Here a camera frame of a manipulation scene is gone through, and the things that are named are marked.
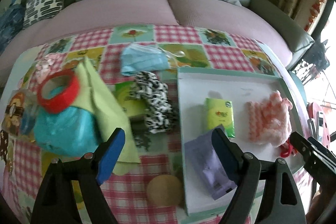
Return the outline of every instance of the brown round object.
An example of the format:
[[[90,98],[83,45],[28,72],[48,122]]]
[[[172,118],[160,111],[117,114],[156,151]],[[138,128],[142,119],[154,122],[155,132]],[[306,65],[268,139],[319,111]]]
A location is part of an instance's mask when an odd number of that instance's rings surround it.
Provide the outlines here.
[[[182,183],[172,175],[157,176],[147,186],[148,201],[158,207],[177,206],[182,201],[182,195]]]

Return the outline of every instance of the white tray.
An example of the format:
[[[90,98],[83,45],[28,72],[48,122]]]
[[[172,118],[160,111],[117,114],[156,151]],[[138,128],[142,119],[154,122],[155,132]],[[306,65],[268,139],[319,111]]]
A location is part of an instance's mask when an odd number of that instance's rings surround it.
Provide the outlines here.
[[[280,91],[282,97],[287,97],[293,103],[293,110],[290,112],[292,131],[303,135],[296,107],[283,79],[240,71],[179,68],[178,97],[188,215],[197,216],[199,213],[212,215],[223,212],[234,195],[234,191],[231,191],[218,200],[213,200],[191,163],[184,156],[184,143],[206,132],[205,98],[232,101],[236,137],[231,141],[237,143],[243,152],[251,152],[260,160],[275,161],[280,157],[280,148],[274,148],[270,144],[257,145],[248,140],[249,114],[246,102],[260,102],[269,98],[269,95],[276,90]],[[300,154],[286,158],[286,162],[292,173],[304,164]],[[263,187],[264,181],[260,181],[256,196],[262,195]]]

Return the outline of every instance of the sofa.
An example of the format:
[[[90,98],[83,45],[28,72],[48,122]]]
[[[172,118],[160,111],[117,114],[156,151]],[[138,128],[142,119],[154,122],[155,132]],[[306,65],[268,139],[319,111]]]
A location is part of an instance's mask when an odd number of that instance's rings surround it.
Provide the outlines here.
[[[0,56],[0,86],[25,50],[71,34],[127,23],[185,25],[226,31],[268,45],[292,67],[314,40],[268,0],[64,0],[64,9],[22,30]]]

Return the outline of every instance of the blue gripper pad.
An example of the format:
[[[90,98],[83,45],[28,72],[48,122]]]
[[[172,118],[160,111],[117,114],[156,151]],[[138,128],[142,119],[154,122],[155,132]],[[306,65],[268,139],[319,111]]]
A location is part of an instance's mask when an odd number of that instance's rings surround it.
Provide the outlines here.
[[[98,185],[102,185],[111,176],[124,144],[125,131],[121,129],[98,163],[98,174],[96,177]]]

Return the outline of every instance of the red tape roll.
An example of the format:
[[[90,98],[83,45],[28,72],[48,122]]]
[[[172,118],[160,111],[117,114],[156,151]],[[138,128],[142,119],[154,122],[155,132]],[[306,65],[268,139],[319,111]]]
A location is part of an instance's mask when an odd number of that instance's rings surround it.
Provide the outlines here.
[[[70,79],[67,83],[67,87],[58,95],[51,99],[45,99],[42,96],[42,90],[46,83],[50,80],[60,77],[69,76]],[[77,76],[72,70],[62,70],[49,75],[42,83],[39,85],[37,90],[37,100],[39,104],[49,113],[57,114],[69,107],[76,99],[79,93],[79,81]]]

